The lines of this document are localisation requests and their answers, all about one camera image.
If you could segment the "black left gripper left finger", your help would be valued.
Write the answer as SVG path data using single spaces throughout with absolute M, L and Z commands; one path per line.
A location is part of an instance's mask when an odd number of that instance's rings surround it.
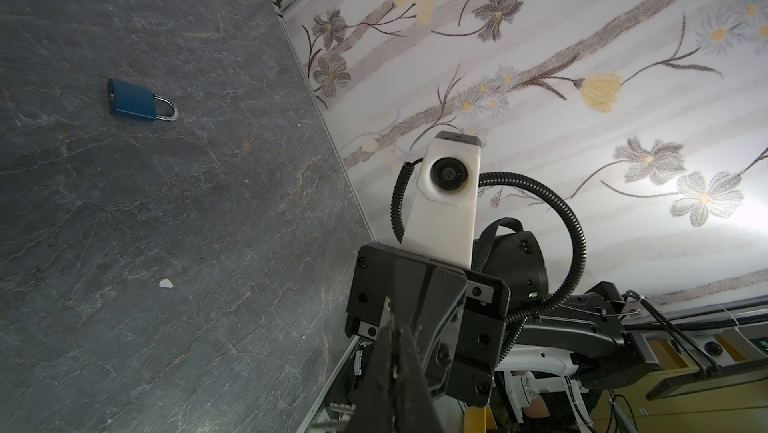
M 350 419 L 351 432 L 390 432 L 393 424 L 392 379 L 393 331 L 390 324 L 379 330 L 358 403 Z

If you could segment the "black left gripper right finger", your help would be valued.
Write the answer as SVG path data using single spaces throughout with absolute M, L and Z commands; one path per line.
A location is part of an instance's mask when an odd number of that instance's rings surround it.
M 411 332 L 405 328 L 400 328 L 395 333 L 394 431 L 444 431 L 427 387 L 415 341 Z

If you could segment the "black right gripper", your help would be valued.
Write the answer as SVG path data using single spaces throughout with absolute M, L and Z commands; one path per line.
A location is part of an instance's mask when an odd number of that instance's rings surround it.
M 369 243 L 357 253 L 345 333 L 374 341 L 393 313 L 413 335 L 430 393 L 484 407 L 509 304 L 510 289 L 499 278 Z

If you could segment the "blue padlock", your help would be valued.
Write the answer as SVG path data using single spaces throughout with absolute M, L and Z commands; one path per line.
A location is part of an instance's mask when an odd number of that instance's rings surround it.
M 113 115 L 149 122 L 175 122 L 180 116 L 179 109 L 170 99 L 158 96 L 142 86 L 114 78 L 107 81 L 107 100 Z M 164 103 L 171 113 L 161 114 L 158 103 Z

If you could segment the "brass and silver key bunch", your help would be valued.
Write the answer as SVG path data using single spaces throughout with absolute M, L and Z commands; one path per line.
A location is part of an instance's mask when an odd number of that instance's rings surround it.
M 392 299 L 386 296 L 383 302 L 377 339 L 384 340 L 385 338 L 391 338 L 396 331 L 397 323 L 394 304 Z

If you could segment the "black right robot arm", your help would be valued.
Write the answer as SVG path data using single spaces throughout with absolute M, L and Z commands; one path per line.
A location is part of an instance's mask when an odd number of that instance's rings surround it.
M 537 396 L 561 391 L 590 431 L 582 393 L 632 385 L 658 360 L 646 327 L 622 323 L 626 297 L 613 284 L 575 293 L 587 258 L 575 214 L 545 185 L 473 173 L 455 154 L 426 162 L 425 181 L 434 250 L 369 243 L 358 252 L 346 332 L 371 341 L 373 353 L 347 430 L 439 432 L 440 396 L 482 409 L 499 393 L 520 415 Z M 553 294 L 538 242 L 518 220 L 503 218 L 480 236 L 460 225 L 485 186 L 527 191 L 562 219 L 572 262 Z

